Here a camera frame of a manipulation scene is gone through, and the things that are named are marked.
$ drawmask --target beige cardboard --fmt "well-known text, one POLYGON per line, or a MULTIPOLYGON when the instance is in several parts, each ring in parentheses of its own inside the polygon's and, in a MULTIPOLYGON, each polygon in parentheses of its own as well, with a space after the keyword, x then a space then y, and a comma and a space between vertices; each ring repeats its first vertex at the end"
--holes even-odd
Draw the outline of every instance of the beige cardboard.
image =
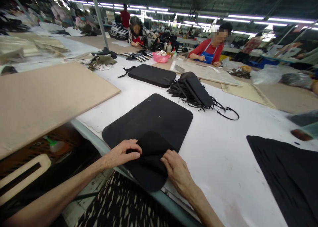
POLYGON ((0 77, 0 159, 118 94, 78 62, 0 77))

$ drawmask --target white work table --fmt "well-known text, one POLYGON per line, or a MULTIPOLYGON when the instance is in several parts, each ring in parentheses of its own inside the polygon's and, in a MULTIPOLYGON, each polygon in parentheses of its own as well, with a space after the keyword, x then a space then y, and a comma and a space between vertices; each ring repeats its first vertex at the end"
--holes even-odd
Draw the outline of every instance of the white work table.
MULTIPOLYGON (((297 126, 286 119, 286 113, 274 110, 252 101, 222 92, 221 89, 205 85, 208 93, 224 106, 234 109, 238 121, 228 120, 215 110, 198 111, 173 98, 160 88, 124 74, 123 67, 136 65, 118 57, 118 63, 110 70, 95 71, 122 90, 119 95, 96 106, 72 121, 102 140, 102 130, 113 121, 130 111, 153 93, 178 103, 193 113, 193 121, 184 139, 179 154, 187 162, 190 173, 205 193, 209 203, 226 227, 286 227, 287 224, 271 193, 262 171, 246 140, 247 135, 271 138, 300 148, 313 150, 318 141, 303 142, 290 134, 297 126)), ((235 118, 231 112, 226 115, 235 118)), ((95 144, 101 154, 109 151, 105 143, 95 144)), ((170 198, 180 203, 182 198, 167 181, 163 189, 170 198)), ((191 214, 190 208, 182 206, 191 214)))

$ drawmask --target pink bowl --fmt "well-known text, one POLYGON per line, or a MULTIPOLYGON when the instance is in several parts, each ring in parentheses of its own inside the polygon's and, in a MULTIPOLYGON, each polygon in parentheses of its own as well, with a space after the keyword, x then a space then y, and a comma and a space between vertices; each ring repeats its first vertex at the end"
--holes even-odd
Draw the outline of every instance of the pink bowl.
POLYGON ((153 55, 153 60, 155 62, 159 62, 159 63, 167 63, 168 62, 168 59, 170 58, 169 55, 166 55, 166 56, 158 56, 156 55, 157 52, 153 52, 152 55, 153 55))

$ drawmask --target plastic bag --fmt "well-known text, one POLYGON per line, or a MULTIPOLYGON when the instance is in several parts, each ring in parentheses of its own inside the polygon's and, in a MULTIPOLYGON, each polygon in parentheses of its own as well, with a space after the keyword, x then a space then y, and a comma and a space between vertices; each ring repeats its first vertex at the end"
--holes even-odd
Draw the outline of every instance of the plastic bag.
POLYGON ((260 71, 251 71, 250 75, 255 85, 273 85, 282 78, 281 72, 275 66, 266 67, 260 71))
POLYGON ((284 84, 291 86, 310 88, 312 84, 312 79, 309 75, 304 73, 284 74, 282 76, 282 82, 284 84))

